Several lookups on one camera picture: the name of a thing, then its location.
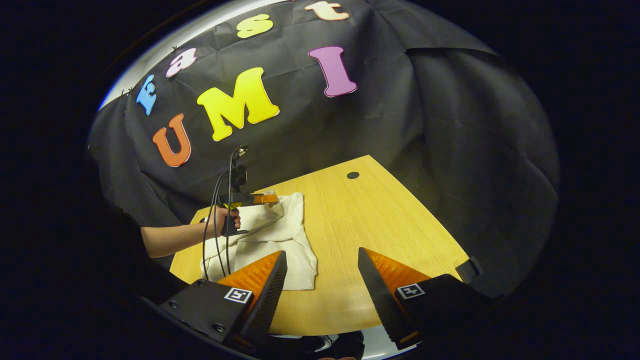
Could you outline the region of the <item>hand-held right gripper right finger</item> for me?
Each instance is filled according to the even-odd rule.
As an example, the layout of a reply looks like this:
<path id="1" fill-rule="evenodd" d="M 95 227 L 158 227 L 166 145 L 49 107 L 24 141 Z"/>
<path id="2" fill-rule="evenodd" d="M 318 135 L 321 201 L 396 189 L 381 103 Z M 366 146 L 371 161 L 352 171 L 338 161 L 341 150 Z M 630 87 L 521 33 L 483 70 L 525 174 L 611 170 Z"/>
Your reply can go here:
<path id="1" fill-rule="evenodd" d="M 429 276 L 364 247 L 358 250 L 358 269 L 399 350 L 454 335 L 498 303 L 453 275 Z"/>

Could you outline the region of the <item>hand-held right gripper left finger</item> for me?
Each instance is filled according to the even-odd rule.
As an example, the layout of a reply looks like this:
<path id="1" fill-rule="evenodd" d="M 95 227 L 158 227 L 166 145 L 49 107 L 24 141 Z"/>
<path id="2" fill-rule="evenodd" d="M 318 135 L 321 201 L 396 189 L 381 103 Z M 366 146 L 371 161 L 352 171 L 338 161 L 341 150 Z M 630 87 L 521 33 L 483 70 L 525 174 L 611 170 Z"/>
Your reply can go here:
<path id="1" fill-rule="evenodd" d="M 288 273 L 274 251 L 218 280 L 196 280 L 160 305 L 163 315 L 206 339 L 243 351 L 265 344 Z"/>

